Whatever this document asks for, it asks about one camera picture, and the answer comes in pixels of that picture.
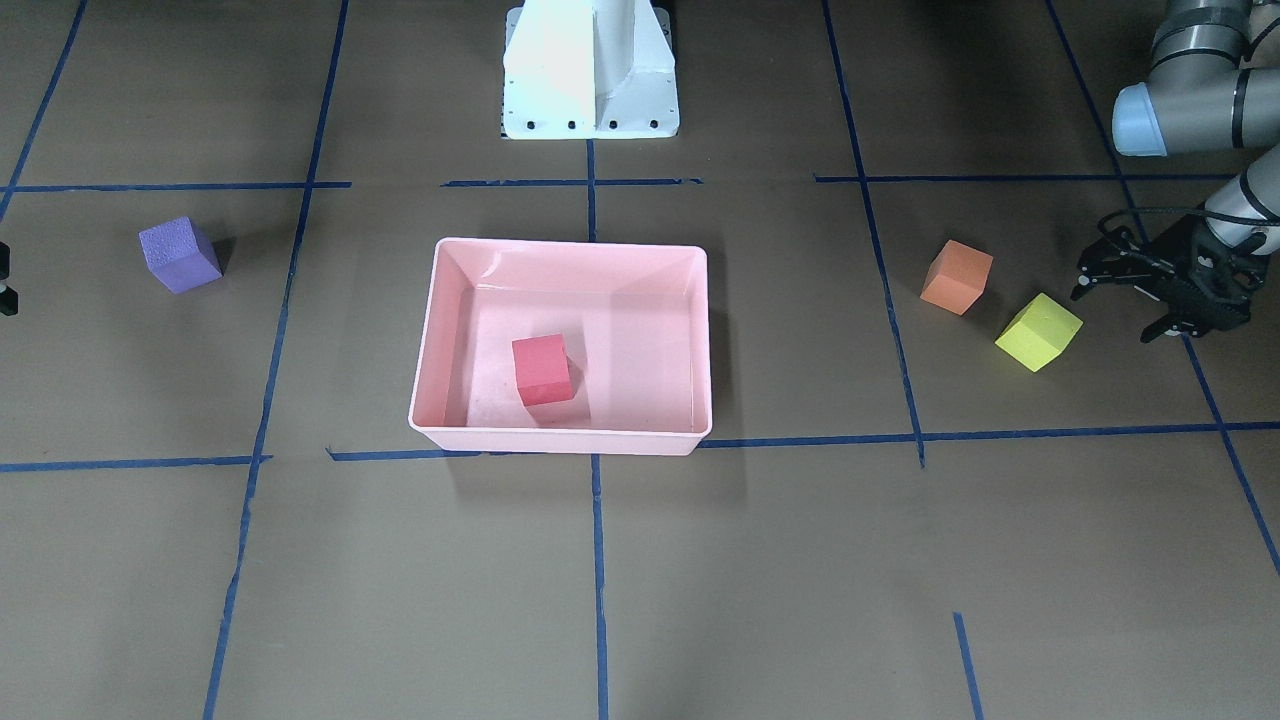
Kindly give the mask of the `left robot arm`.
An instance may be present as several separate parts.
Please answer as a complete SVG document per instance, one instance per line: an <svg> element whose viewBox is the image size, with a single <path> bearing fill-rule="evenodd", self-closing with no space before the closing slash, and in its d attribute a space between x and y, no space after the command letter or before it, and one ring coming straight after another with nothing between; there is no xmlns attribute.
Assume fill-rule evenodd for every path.
<svg viewBox="0 0 1280 720"><path fill-rule="evenodd" d="M1240 252L1277 252L1279 77L1251 67L1253 1L1170 1L1155 33L1146 81L1123 88L1112 141L1129 158L1260 149L1204 201L1204 224Z"/></svg>

